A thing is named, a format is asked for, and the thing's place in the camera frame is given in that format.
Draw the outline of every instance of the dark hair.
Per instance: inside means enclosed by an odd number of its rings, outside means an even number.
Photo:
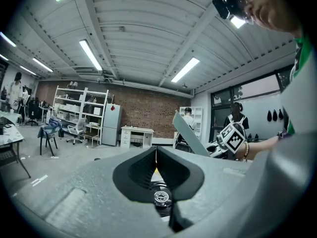
[[[185,114],[186,113],[192,113],[192,109],[191,108],[185,108]]]
[[[231,114],[234,122],[240,121],[240,103],[233,104]]]
[[[14,81],[20,81],[22,78],[22,74],[20,72],[16,73]]]

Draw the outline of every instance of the brick wall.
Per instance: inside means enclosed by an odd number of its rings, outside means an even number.
[[[36,97],[40,101],[53,104],[56,88],[67,86],[67,81],[40,81]],[[114,95],[113,102],[123,108],[121,125],[151,128],[154,137],[173,138],[175,128],[172,125],[175,110],[190,106],[190,99],[148,91],[132,87],[78,82],[78,89],[88,87],[90,91],[105,92],[109,90]]]

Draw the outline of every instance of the person in black clothing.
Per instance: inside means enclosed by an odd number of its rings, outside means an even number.
[[[233,107],[231,108],[231,114],[228,115],[228,117],[224,121],[224,127],[226,127],[228,124],[232,122],[240,122],[243,118],[242,121],[242,126],[246,130],[249,128],[249,121],[248,118],[242,114],[240,111],[242,111],[243,107],[241,103],[235,102]]]

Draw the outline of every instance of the door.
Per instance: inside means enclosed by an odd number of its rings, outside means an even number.
[[[107,104],[103,127],[117,129],[119,115],[120,115],[120,106],[119,105]]]
[[[103,127],[103,137],[101,143],[115,146],[117,143],[117,129]]]

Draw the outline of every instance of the bracelet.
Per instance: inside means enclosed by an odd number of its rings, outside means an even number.
[[[244,141],[243,143],[246,145],[246,152],[244,153],[242,160],[245,160],[249,154],[249,143],[247,141]]]

